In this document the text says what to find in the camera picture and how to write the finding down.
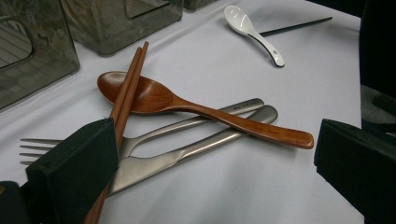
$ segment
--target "chopsticks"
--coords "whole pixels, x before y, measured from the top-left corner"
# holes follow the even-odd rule
[[[145,42],[143,49],[137,48],[134,58],[129,67],[125,80],[122,83],[116,102],[111,110],[110,117],[114,119],[117,145],[120,147],[125,125],[131,113],[134,94],[143,68],[143,63],[148,51],[149,42]],[[85,216],[84,224],[99,223],[102,214],[103,204],[108,192],[108,185],[99,195],[91,210]]]

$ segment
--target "metal fork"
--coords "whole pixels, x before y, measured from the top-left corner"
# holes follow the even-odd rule
[[[235,105],[229,105],[227,107],[224,107],[220,109],[221,111],[224,111],[226,113],[230,114],[243,114],[247,113],[249,111],[256,110],[260,107],[264,106],[264,102],[261,99],[251,99],[247,100],[244,102],[241,102],[239,104]],[[119,149],[119,157],[120,160],[123,158],[128,157],[134,148],[136,148],[138,145],[147,142],[148,140],[158,138],[161,136],[164,136],[169,133],[175,133],[179,132],[188,128],[192,128],[198,125],[202,125],[204,123],[208,123],[209,121],[212,121],[211,119],[207,119],[201,116],[197,116],[191,119],[185,119],[180,122],[170,124],[167,126],[164,126],[160,129],[154,130],[150,133],[145,133],[143,135],[134,137],[134,138],[127,138],[123,137],[122,138],[122,144]],[[57,145],[62,142],[62,140],[57,140],[57,139],[34,139],[34,138],[22,138],[22,142],[30,142],[30,143],[38,143],[38,144],[47,144],[47,145]],[[35,150],[42,150],[42,151],[48,151],[52,149],[52,147],[38,147],[38,146],[26,146],[22,145],[20,146],[21,148],[27,148],[27,149],[35,149]],[[20,153],[21,156],[26,156],[26,157],[35,157],[39,158],[43,154],[39,153]],[[20,164],[25,164],[25,165],[30,165],[32,164],[32,161],[21,161]]]

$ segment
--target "wooden spoon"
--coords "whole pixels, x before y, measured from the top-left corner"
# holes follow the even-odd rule
[[[124,79],[124,72],[108,72],[99,76],[97,85],[102,94],[110,102],[114,102]],[[132,112],[138,114],[152,114],[165,111],[185,111],[199,114],[225,123],[237,130],[261,139],[293,147],[309,149],[314,146],[314,137],[310,133],[259,123],[216,109],[197,105],[181,99],[157,81],[147,77],[140,77],[134,96]]]

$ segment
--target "white tablecloth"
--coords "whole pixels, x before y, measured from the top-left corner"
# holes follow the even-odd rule
[[[275,68],[261,45],[235,33],[223,16],[241,7],[256,30],[332,16],[331,21],[266,39],[286,66]],[[219,0],[101,58],[76,43],[80,70],[0,114],[0,180],[26,182],[20,138],[66,138],[106,118],[112,105],[96,88],[107,71],[126,71],[150,43],[142,76],[189,101],[214,108],[261,98],[279,114],[275,125],[312,133],[323,119],[361,126],[360,19],[302,0]],[[134,137],[193,115],[132,115]],[[138,147],[153,156],[225,128],[210,124]],[[362,223],[361,214],[316,173],[315,148],[303,150],[246,137],[156,175],[106,200],[101,223]]]

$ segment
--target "clear plastic box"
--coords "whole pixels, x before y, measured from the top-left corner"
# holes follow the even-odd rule
[[[79,69],[58,0],[0,0],[0,109]]]
[[[62,0],[73,38],[100,56],[111,56],[180,21],[183,0]]]

